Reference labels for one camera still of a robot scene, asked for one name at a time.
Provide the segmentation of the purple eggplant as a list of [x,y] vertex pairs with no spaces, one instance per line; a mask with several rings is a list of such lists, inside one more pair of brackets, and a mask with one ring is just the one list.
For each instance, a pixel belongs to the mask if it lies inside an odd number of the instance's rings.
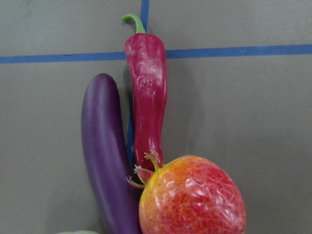
[[132,169],[126,152],[119,92],[114,79],[96,75],[85,91],[81,110],[85,165],[109,234],[139,234],[139,190],[127,177]]

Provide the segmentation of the red chili pepper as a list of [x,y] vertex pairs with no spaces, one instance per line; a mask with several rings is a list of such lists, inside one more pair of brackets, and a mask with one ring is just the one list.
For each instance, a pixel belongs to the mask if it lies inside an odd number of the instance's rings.
[[136,14],[124,15],[122,19],[136,24],[136,33],[124,44],[133,94],[135,162],[152,171],[154,166],[145,155],[152,150],[162,155],[161,130],[167,103],[166,51],[160,38],[145,32]]

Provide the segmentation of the pink yellow peach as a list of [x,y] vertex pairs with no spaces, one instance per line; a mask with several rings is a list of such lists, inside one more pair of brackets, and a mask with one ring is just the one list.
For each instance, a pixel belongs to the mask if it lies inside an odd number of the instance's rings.
[[98,234],[98,233],[94,231],[79,230],[79,231],[70,231],[70,232],[59,232],[56,234]]

